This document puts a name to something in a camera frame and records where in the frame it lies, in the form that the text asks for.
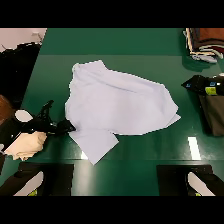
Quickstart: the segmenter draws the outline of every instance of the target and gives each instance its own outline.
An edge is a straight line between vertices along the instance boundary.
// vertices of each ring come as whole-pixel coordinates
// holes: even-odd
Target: green table
[[[158,195],[156,165],[211,164],[224,180],[224,138],[204,133],[198,99],[180,85],[198,74],[198,62],[187,57],[180,28],[164,29],[51,29],[35,64],[22,108],[39,112],[48,100],[55,102],[51,117],[65,116],[72,66],[102,60],[112,70],[163,83],[179,106],[182,117],[167,129],[143,136],[118,136],[119,144],[95,166],[82,159],[78,145],[68,136],[50,137],[42,152],[29,162],[74,164],[72,195]],[[212,77],[224,71],[223,62],[206,64],[201,74]],[[192,161],[188,137],[196,137],[201,161]],[[18,167],[6,159],[0,184]]]

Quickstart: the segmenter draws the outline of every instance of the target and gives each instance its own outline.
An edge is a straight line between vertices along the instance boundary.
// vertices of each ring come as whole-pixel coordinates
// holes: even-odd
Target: white cloth
[[[69,135],[93,164],[118,143],[114,134],[143,135],[180,119],[162,84],[109,70],[101,60],[72,71],[65,114],[76,131]]]
[[[33,157],[36,152],[43,149],[47,138],[46,133],[35,131],[32,134],[21,133],[20,136],[5,150],[5,154],[12,155],[13,160],[27,160]]]

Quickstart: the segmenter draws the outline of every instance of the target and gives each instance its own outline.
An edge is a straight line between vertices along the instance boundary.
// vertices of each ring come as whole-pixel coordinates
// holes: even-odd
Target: table surface
[[[156,165],[211,164],[224,180],[224,138],[205,133],[196,94],[181,84],[195,74],[212,77],[224,63],[189,58],[181,28],[49,28],[36,61],[22,108],[37,114],[48,100],[55,121],[64,118],[72,66],[102,60],[112,70],[162,83],[178,105],[181,119],[143,136],[117,136],[117,144],[95,166],[68,136],[49,137],[29,162],[74,164],[72,195],[159,195]],[[193,161],[188,137],[195,137],[201,156]],[[20,161],[7,157],[0,185]]]

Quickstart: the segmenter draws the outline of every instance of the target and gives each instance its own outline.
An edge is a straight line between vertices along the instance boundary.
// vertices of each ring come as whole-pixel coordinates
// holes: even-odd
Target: green tabletop
[[[224,180],[224,138],[203,129],[198,98],[181,84],[195,74],[212,77],[224,71],[223,62],[199,63],[187,56],[180,28],[49,28],[36,61],[22,108],[36,114],[48,100],[51,117],[64,118],[72,66],[102,60],[112,70],[162,83],[178,105],[181,119],[170,127],[143,136],[117,136],[119,143],[95,166],[84,160],[68,136],[49,137],[42,152],[29,162],[74,164],[72,195],[158,195],[156,165],[211,164]],[[188,137],[195,137],[201,161],[192,161]],[[19,161],[6,159],[0,184]]]

